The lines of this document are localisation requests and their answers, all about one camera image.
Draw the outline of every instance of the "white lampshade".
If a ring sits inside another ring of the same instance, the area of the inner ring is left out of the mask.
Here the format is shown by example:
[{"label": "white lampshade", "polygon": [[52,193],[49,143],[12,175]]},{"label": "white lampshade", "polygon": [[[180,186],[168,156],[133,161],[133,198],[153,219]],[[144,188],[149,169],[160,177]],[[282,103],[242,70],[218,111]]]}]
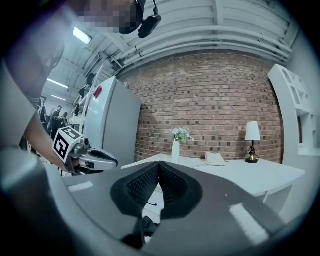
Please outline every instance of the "white lampshade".
[{"label": "white lampshade", "polygon": [[260,131],[258,122],[247,122],[246,123],[246,133],[245,133],[246,141],[260,141]]}]

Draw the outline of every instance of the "table lamp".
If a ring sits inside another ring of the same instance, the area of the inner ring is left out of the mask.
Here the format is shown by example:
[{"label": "table lamp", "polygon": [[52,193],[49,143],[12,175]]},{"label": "table lamp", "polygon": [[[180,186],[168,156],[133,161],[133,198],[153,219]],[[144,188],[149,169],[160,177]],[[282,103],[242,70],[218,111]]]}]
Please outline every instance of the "table lamp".
[{"label": "table lamp", "polygon": [[256,155],[256,150],[254,148],[254,141],[260,141],[260,131],[258,122],[252,121],[246,123],[246,132],[245,132],[245,140],[252,141],[252,146],[250,150],[245,152],[247,155],[250,155],[245,161],[250,164],[255,164],[259,161],[259,157]]}]

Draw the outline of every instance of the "fluorescent light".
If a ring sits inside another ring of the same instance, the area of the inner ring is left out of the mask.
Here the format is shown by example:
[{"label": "fluorescent light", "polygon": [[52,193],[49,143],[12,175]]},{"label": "fluorescent light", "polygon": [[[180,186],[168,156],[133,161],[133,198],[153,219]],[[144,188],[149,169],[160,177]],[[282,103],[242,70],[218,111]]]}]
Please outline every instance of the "fluorescent light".
[{"label": "fluorescent light", "polygon": [[69,89],[68,86],[66,86],[66,85],[64,85],[64,84],[62,84],[62,83],[53,81],[53,80],[51,80],[51,79],[49,79],[49,78],[48,78],[47,80],[48,80],[49,82],[51,82],[51,83],[54,83],[54,84],[58,85],[58,86],[62,86],[62,87],[64,87],[64,88],[66,88],[66,89]]},{"label": "fluorescent light", "polygon": [[52,95],[52,94],[51,94],[51,97],[57,98],[57,99],[62,100],[62,101],[64,101],[64,102],[66,101],[66,99],[60,98],[60,97],[57,97],[57,96],[54,96],[54,95]]},{"label": "fluorescent light", "polygon": [[79,28],[76,26],[73,29],[73,35],[78,38],[80,41],[84,42],[86,45],[88,45],[92,39],[89,35],[86,33],[82,32]]}]

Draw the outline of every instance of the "white table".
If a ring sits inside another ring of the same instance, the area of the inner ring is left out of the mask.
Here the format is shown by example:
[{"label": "white table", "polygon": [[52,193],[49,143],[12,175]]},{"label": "white table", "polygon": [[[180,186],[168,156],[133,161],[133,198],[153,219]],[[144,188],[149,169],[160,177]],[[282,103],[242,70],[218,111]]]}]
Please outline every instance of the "white table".
[{"label": "white table", "polygon": [[[123,166],[121,169],[158,161],[171,163],[171,155],[158,154]],[[263,159],[260,159],[258,163],[247,163],[244,160],[228,160],[225,166],[212,166],[206,165],[205,159],[180,156],[178,164],[225,178],[255,197],[261,196],[266,192],[278,192],[290,186],[294,180],[305,174],[304,170]]]},{"label": "white table", "polygon": [[[171,163],[171,155],[158,154],[123,166],[121,169],[158,161]],[[251,195],[259,198],[280,217],[294,181],[305,174],[304,170],[263,159],[260,159],[258,163],[247,163],[244,160],[227,160],[225,166],[211,166],[206,165],[205,159],[181,156],[178,164],[225,178],[237,184]],[[142,216],[148,216],[154,223],[160,223],[161,210],[165,206],[163,192],[159,184],[148,203],[150,204],[145,205]]]}]

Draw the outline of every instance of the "white vase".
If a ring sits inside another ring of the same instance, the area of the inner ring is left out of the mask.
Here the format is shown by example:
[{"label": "white vase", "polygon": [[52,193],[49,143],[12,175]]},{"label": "white vase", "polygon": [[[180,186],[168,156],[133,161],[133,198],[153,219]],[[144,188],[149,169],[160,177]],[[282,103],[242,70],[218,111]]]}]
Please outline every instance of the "white vase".
[{"label": "white vase", "polygon": [[179,156],[180,156],[180,142],[174,140],[172,145],[172,154],[171,154],[172,163],[177,164],[179,162]]}]

